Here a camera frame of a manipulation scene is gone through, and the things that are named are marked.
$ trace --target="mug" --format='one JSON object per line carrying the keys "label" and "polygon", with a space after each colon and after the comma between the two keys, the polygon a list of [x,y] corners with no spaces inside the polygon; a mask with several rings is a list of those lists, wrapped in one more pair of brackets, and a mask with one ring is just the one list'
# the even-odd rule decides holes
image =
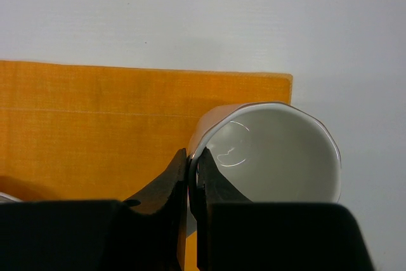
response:
{"label": "mug", "polygon": [[336,143],[320,121],[288,104],[225,105],[203,115],[188,146],[190,181],[205,147],[220,173],[253,202],[339,199]]}

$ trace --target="ceramic cup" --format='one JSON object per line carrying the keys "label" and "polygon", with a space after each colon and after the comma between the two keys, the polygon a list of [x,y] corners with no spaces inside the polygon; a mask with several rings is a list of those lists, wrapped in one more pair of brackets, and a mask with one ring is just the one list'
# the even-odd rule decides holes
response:
{"label": "ceramic cup", "polygon": [[337,145],[320,121],[290,105],[226,105],[205,114],[188,147],[192,180],[205,147],[221,174],[251,201],[339,199]]}

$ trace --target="fabric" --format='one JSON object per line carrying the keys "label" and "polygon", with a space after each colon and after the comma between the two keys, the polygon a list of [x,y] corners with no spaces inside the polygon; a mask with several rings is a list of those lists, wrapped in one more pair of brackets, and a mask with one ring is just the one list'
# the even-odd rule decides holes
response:
{"label": "fabric", "polygon": [[[287,74],[0,61],[0,192],[22,200],[123,200],[187,147],[199,117],[291,99]],[[196,236],[186,270],[196,270]]]}

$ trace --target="screw hole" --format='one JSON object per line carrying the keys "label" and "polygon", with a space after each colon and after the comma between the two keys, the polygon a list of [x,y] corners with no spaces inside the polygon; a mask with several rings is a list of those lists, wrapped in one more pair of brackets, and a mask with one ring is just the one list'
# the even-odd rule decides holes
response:
{"label": "screw hole", "polygon": [[129,207],[133,206],[139,206],[141,204],[141,201],[137,199],[128,199],[124,201],[125,204],[127,204]]}

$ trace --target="table surface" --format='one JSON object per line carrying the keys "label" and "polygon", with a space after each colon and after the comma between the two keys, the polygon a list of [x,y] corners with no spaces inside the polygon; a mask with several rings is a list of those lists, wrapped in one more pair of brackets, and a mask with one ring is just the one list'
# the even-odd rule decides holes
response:
{"label": "table surface", "polygon": [[406,0],[0,0],[0,58],[294,76],[329,128],[340,203],[406,269]]}

